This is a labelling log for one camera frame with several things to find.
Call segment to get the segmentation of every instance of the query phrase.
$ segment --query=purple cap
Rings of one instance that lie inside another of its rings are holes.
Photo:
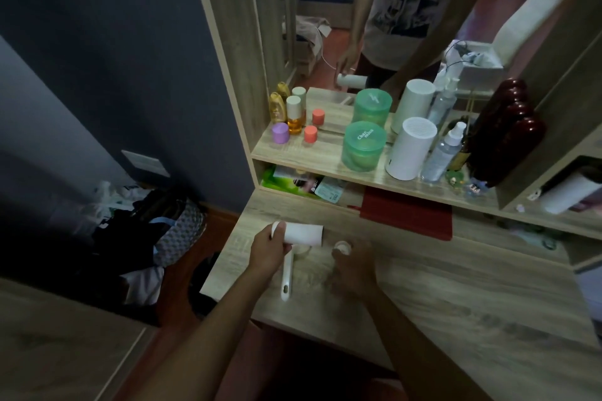
[[[290,135],[288,133],[288,125],[284,122],[275,123],[272,127],[272,138],[274,142],[283,145],[288,142]]]

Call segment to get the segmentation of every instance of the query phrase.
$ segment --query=desk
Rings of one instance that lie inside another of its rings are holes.
[[[337,288],[330,256],[338,240],[368,239],[385,292],[494,400],[601,398],[602,354],[564,253],[485,221],[455,216],[455,236],[443,242],[257,189],[201,293],[220,300],[255,234],[276,220],[324,225],[323,247],[295,258],[288,302],[274,276],[254,319],[392,368],[365,308]]]

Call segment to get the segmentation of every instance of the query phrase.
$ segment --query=orange cap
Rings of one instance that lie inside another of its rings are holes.
[[[311,114],[311,122],[314,125],[322,125],[324,123],[324,110],[316,108]]]
[[[318,139],[318,129],[313,125],[308,125],[305,127],[304,138],[308,143],[315,143],[315,141]]]

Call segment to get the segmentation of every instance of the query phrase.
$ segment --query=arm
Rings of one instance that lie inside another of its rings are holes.
[[[286,224],[272,225],[253,240],[249,266],[190,338],[178,347],[134,397],[135,401],[210,401],[251,318],[255,303],[282,265]]]
[[[374,253],[357,245],[350,255],[332,252],[343,283],[366,306],[387,354],[412,401],[491,400],[444,352],[434,345],[380,290]]]
[[[335,85],[336,78],[339,73],[347,75],[353,64],[359,58],[359,43],[364,34],[364,27],[374,0],[353,0],[353,11],[351,15],[351,29],[349,31],[349,43],[347,49],[336,63]]]
[[[439,25],[420,43],[402,69],[381,88],[391,95],[400,95],[406,83],[439,58],[441,52],[454,40],[477,1],[450,0]]]

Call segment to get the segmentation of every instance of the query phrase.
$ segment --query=green plastic container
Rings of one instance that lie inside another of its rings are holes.
[[[380,89],[363,89],[357,93],[351,122],[368,121],[385,126],[393,99]]]
[[[345,129],[342,162],[354,171],[372,171],[387,143],[385,129],[373,122],[351,123]]]

